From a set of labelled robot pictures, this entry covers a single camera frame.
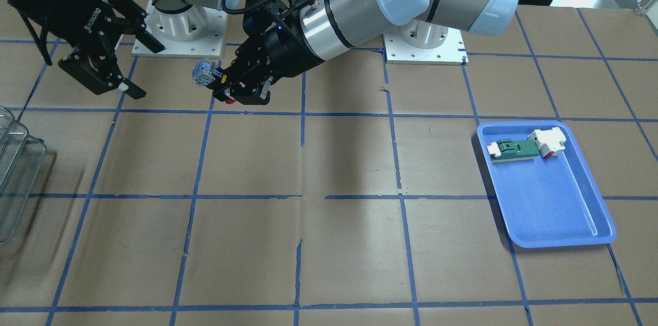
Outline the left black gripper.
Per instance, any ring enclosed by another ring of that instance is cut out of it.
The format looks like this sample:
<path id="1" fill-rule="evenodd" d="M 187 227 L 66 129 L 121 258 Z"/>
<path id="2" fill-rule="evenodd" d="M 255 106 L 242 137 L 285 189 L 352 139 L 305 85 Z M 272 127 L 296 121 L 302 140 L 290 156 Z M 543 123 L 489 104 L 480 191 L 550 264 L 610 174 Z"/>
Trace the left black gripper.
<path id="1" fill-rule="evenodd" d="M 210 62 L 212 96 L 224 103 L 268 105 L 270 86 L 324 61 L 306 41 L 301 13 L 316 0 L 275 0 L 244 13 L 247 40 L 236 50 L 232 71 Z"/>

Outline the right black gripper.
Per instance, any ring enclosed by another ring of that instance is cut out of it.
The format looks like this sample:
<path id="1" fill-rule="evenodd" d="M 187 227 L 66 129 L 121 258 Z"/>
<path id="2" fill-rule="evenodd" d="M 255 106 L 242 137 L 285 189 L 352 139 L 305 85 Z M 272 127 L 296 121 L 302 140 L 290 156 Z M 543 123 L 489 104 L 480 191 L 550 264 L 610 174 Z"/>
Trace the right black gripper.
<path id="1" fill-rule="evenodd" d="M 120 33 L 136 37 L 148 50 L 160 53 L 166 47 L 147 31 L 146 11 L 133 0 L 107 0 L 110 15 L 106 22 Z M 102 21 L 103 0 L 8 0 L 21 15 L 31 35 L 38 35 L 31 24 L 59 37 L 75 47 L 58 61 L 69 76 L 97 96 L 110 91 L 125 92 L 133 99 L 146 96 L 146 91 L 130 82 L 118 66 L 115 46 L 118 36 L 97 33 Z"/>

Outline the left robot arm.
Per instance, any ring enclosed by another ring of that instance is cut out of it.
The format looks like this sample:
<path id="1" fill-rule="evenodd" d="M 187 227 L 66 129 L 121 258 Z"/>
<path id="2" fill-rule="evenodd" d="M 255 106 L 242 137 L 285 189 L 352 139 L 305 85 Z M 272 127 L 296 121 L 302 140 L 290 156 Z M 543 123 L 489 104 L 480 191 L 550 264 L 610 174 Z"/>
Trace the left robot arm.
<path id="1" fill-rule="evenodd" d="M 500 35 L 519 0 L 220 0 L 242 15 L 248 38 L 228 66 L 195 67 L 214 99 L 268 105 L 270 87 L 413 21 L 476 34 Z"/>

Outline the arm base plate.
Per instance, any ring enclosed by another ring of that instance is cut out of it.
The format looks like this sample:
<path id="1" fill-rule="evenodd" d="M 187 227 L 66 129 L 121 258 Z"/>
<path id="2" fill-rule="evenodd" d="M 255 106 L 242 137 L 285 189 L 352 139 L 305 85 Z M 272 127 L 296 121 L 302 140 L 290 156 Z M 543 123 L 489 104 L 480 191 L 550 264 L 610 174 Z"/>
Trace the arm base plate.
<path id="1" fill-rule="evenodd" d="M 158 53 L 135 42 L 132 54 L 151 58 L 220 59 L 226 43 L 227 14 L 193 6 L 181 14 L 165 14 L 148 1 L 147 31 L 164 45 Z"/>
<path id="2" fill-rule="evenodd" d="M 434 64 L 465 65 L 469 63 L 462 32 L 447 28 L 447 33 L 439 38 L 439 45 L 432 48 L 420 48 L 412 45 L 411 38 L 393 29 L 383 34 L 386 61 L 392 64 Z"/>

